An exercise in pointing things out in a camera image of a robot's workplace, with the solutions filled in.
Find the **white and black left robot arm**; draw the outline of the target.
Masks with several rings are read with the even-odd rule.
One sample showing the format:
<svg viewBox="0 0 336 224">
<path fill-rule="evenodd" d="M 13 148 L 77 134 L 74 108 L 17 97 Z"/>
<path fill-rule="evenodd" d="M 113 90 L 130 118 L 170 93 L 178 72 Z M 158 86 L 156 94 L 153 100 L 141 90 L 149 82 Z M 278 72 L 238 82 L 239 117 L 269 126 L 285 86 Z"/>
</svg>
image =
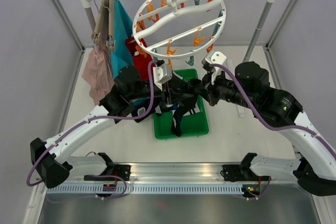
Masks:
<svg viewBox="0 0 336 224">
<path fill-rule="evenodd" d="M 32 170 L 48 189 L 76 177 L 99 176 L 110 180 L 114 176 L 113 161 L 105 153 L 92 157 L 72 154 L 98 133 L 121 121 L 143 121 L 159 105 L 185 104 L 197 96 L 190 82 L 176 75 L 165 63 L 148 65 L 149 79 L 143 81 L 134 66 L 123 67 L 114 80 L 111 91 L 93 110 L 68 130 L 43 141 L 30 143 Z"/>
</svg>

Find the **orange clothes peg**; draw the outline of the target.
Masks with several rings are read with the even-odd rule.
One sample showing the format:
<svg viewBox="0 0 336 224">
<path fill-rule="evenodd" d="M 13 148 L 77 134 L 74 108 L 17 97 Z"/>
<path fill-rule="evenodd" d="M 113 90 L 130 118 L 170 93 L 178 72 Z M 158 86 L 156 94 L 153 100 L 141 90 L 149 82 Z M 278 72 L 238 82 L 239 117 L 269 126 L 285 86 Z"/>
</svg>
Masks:
<svg viewBox="0 0 336 224">
<path fill-rule="evenodd" d="M 147 57 L 147 53 L 146 53 L 141 47 L 139 47 L 139 46 L 137 45 L 135 48 L 136 48 L 136 51 L 137 51 L 140 55 L 142 55 L 144 58 Z"/>
</svg>

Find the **white round clip hanger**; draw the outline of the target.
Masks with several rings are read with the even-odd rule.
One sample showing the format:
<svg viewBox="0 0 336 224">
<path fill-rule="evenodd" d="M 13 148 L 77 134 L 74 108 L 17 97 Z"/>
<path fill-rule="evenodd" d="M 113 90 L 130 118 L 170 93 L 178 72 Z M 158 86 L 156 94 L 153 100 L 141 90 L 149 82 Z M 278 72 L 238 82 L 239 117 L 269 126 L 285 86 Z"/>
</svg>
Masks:
<svg viewBox="0 0 336 224">
<path fill-rule="evenodd" d="M 160 59 L 189 58 L 213 50 L 225 21 L 224 0 L 146 0 L 134 17 L 133 38 L 147 54 L 156 48 Z M 205 40 L 193 46 L 199 27 Z"/>
</svg>

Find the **red christmas sock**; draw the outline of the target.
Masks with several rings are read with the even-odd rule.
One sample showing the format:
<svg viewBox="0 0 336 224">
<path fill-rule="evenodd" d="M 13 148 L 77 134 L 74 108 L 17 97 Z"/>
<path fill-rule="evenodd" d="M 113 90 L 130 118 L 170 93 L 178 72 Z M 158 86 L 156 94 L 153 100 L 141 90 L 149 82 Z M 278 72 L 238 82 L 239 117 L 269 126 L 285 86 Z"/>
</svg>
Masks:
<svg viewBox="0 0 336 224">
<path fill-rule="evenodd" d="M 136 40 L 133 37 L 130 37 L 130 38 L 126 39 L 125 40 L 125 45 L 126 45 L 127 49 L 129 50 L 131 56 L 139 55 L 139 53 L 136 51 L 136 48 L 135 48 L 138 45 L 138 43 L 136 42 Z"/>
<path fill-rule="evenodd" d="M 148 64 L 150 61 L 152 61 L 151 55 L 147 54 L 145 57 L 144 55 L 140 54 L 138 51 L 136 51 L 133 55 L 133 64 L 137 68 L 142 81 L 149 80 Z"/>
</svg>

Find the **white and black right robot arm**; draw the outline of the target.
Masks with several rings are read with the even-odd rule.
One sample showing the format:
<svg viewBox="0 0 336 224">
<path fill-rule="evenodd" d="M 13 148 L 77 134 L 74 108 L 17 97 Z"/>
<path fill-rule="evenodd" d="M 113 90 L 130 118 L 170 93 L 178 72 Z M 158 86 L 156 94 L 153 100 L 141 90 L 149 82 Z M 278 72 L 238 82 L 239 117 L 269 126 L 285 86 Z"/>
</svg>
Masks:
<svg viewBox="0 0 336 224">
<path fill-rule="evenodd" d="M 264 127 L 283 135 L 302 155 L 281 159 L 248 153 L 239 165 L 243 178 L 292 180 L 313 195 L 335 195 L 335 149 L 319 134 L 291 93 L 272 88 L 269 72 L 253 61 L 239 64 L 234 72 L 214 62 L 204 62 L 203 67 L 207 74 L 199 92 L 211 106 L 223 100 L 251 109 Z"/>
</svg>

